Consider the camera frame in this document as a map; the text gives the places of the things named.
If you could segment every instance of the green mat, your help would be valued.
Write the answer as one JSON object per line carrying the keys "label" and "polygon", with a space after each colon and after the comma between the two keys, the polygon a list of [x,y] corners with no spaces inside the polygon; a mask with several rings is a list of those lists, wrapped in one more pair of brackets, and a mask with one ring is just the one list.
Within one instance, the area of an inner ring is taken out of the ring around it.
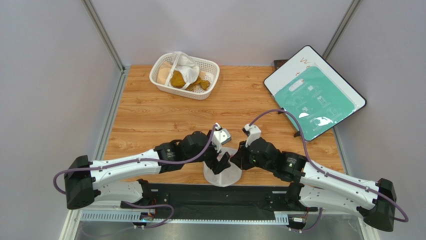
{"label": "green mat", "polygon": [[316,66],[299,74],[275,94],[280,107],[292,113],[311,141],[356,110],[352,101]]}

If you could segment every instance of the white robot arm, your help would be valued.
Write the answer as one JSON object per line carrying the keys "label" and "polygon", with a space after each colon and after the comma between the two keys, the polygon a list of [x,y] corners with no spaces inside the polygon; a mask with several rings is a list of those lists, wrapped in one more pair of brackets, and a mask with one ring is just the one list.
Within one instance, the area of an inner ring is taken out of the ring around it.
{"label": "white robot arm", "polygon": [[[363,218],[379,230],[393,230],[396,195],[391,181],[355,178],[297,153],[280,151],[261,138],[262,131],[253,124],[247,124],[243,132],[248,138],[240,142],[238,152],[232,157],[225,153],[220,161],[219,152],[231,135],[216,124],[208,134],[196,131],[183,140],[162,143],[137,155],[106,161],[89,161],[87,156],[80,156],[69,169],[54,177],[53,184],[66,195],[68,209],[80,209],[98,201],[121,201],[122,208],[123,203],[127,204],[124,207],[149,208],[143,207],[150,204],[148,182],[120,180],[180,170],[191,162],[205,162],[214,174],[219,174],[232,162],[242,170],[262,168],[289,182],[285,201],[296,206],[294,211],[311,207],[341,211]],[[65,191],[56,182],[62,174]]]}
{"label": "white robot arm", "polygon": [[231,162],[243,170],[253,167],[270,171],[275,177],[291,183],[287,201],[305,207],[318,207],[352,214],[382,231],[393,230],[395,206],[382,199],[380,192],[396,201],[391,181],[378,182],[352,177],[293,152],[280,151],[261,138],[254,124],[243,128],[247,140],[239,144]]}
{"label": "white robot arm", "polygon": [[[89,161],[87,155],[80,156],[68,170],[55,176],[53,184],[66,195],[67,208],[71,210],[98,201],[136,203],[144,197],[144,182],[120,180],[180,170],[191,162],[205,162],[214,173],[230,167],[229,154],[217,161],[222,145],[231,141],[230,133],[218,123],[210,132],[205,135],[196,131],[183,140],[166,142],[146,152],[113,160]],[[61,174],[64,174],[65,191],[56,183]]]}

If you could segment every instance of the whiteboard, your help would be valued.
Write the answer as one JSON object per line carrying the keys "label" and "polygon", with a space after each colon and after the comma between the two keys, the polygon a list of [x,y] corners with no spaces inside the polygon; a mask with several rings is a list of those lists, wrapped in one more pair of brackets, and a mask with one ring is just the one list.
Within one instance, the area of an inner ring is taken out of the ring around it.
{"label": "whiteboard", "polygon": [[284,65],[268,76],[264,84],[275,96],[278,91],[288,85],[300,73],[309,67],[317,66],[329,79],[352,101],[356,110],[366,104],[366,100],[340,76],[311,46],[303,47]]}

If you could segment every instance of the metal floor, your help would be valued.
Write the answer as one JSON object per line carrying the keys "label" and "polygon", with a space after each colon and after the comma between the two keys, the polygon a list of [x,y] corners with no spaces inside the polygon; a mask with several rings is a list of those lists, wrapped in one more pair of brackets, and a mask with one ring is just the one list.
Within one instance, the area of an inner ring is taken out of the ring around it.
{"label": "metal floor", "polygon": [[[310,226],[316,215],[308,218]],[[131,227],[128,222],[80,222],[90,235],[105,235]],[[79,231],[75,240],[93,240]],[[323,215],[318,226],[303,234],[278,225],[233,225],[170,223],[153,229],[131,229],[102,240],[363,240],[358,218],[352,215]]]}

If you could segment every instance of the black joint housing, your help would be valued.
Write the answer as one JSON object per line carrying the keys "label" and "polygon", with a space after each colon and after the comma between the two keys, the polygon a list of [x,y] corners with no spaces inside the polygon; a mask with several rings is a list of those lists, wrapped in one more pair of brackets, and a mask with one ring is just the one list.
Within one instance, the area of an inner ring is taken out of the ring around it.
{"label": "black joint housing", "polygon": [[285,194],[284,201],[286,205],[292,211],[306,212],[308,210],[308,208],[305,207],[303,204],[301,204],[299,201],[301,190],[304,186],[305,185],[303,185],[302,183],[294,183],[294,182],[290,183],[290,185],[288,186],[288,190],[287,190],[287,193]]}
{"label": "black joint housing", "polygon": [[255,155],[254,157],[256,159],[259,159],[256,162],[261,168],[263,168],[269,160],[274,160],[280,153],[280,150],[276,149],[272,143],[265,141],[265,139],[261,137],[253,141],[251,145],[248,146],[248,150]]}
{"label": "black joint housing", "polygon": [[218,175],[223,170],[231,167],[231,164],[229,163],[230,157],[230,154],[228,152],[225,152],[220,161],[212,161],[211,167],[209,166],[209,168],[213,171],[214,175]]}
{"label": "black joint housing", "polygon": [[[89,168],[87,155],[77,157],[68,169]],[[63,175],[65,181],[66,207],[70,210],[84,208],[95,201],[100,191],[93,190],[91,172],[75,171]]]}
{"label": "black joint housing", "polygon": [[[378,192],[397,201],[394,184],[384,178],[378,181]],[[376,201],[373,201],[375,206],[367,210],[361,206],[356,210],[364,217],[364,222],[373,228],[385,232],[392,232],[394,230],[395,206],[388,202],[381,196],[378,196]]]}
{"label": "black joint housing", "polygon": [[299,183],[306,161],[305,156],[294,152],[283,151],[276,163],[276,173],[274,173],[274,176],[286,182]]}
{"label": "black joint housing", "polygon": [[230,158],[230,161],[241,170],[249,170],[256,167],[251,160],[251,153],[246,147],[246,141],[239,142],[238,151]]}
{"label": "black joint housing", "polygon": [[295,230],[301,230],[306,226],[306,222],[296,222],[291,219],[288,220],[287,227]]}
{"label": "black joint housing", "polygon": [[250,132],[247,131],[245,128],[242,128],[242,132],[248,137],[250,135]]}
{"label": "black joint housing", "polygon": [[[154,148],[161,160],[171,162],[182,162],[197,156],[209,141],[209,137],[200,131],[195,131],[187,135],[183,140],[174,140],[166,142]],[[192,163],[205,162],[208,166],[216,161],[219,153],[216,152],[215,146],[210,143],[207,150]],[[180,170],[184,164],[159,163],[161,166],[160,174]]]}
{"label": "black joint housing", "polygon": [[[151,191],[151,187],[147,180],[139,179],[137,182],[142,187],[142,198],[137,202],[131,202],[134,205],[138,206],[148,206],[154,200],[154,194]],[[135,209],[136,207],[128,205],[126,202],[122,201],[120,203],[120,208],[122,209]]]}

